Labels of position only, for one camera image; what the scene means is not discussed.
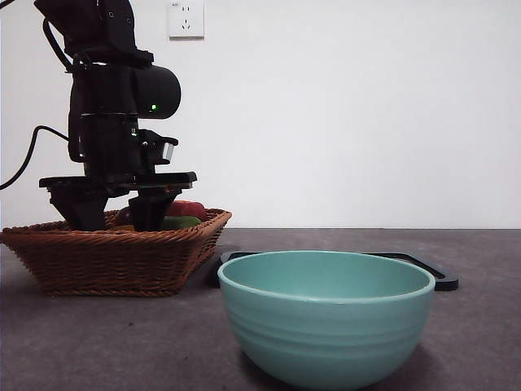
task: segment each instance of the gray table surface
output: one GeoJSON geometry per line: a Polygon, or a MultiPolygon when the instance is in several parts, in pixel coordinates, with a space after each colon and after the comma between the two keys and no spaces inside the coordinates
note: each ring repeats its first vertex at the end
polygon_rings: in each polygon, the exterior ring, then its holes
{"type": "Polygon", "coordinates": [[[460,278],[410,359],[365,391],[521,389],[521,231],[226,229],[160,299],[44,297],[2,246],[2,390],[291,390],[241,353],[208,276],[223,252],[293,248],[417,254],[460,278]]]}

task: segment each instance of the wall socket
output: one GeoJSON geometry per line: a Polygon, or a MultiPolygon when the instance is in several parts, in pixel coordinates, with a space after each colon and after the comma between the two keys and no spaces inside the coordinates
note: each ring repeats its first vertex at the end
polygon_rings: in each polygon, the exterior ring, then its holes
{"type": "Polygon", "coordinates": [[[173,0],[168,7],[169,37],[204,37],[203,0],[173,0]]]}

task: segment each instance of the teal bowl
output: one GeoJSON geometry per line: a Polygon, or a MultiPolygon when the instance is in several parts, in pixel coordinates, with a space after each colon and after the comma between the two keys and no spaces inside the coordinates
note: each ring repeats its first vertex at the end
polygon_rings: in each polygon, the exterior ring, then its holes
{"type": "Polygon", "coordinates": [[[218,275],[243,352],[305,389],[359,389],[393,373],[420,340],[435,286],[407,262],[330,251],[240,257],[218,275]]]}

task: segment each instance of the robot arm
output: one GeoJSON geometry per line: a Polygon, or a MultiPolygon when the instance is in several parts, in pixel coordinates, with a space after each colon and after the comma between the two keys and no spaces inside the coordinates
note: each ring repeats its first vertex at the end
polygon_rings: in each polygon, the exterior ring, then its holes
{"type": "Polygon", "coordinates": [[[159,229],[164,213],[195,173],[156,174],[170,162],[175,138],[139,129],[138,118],[165,119],[181,102],[181,87],[154,56],[135,45],[128,0],[36,0],[44,31],[73,84],[68,116],[68,151],[85,177],[43,178],[40,187],[73,229],[104,229],[108,198],[138,191],[129,201],[137,231],[159,229]],[[63,35],[65,53],[48,24],[63,35]]]}

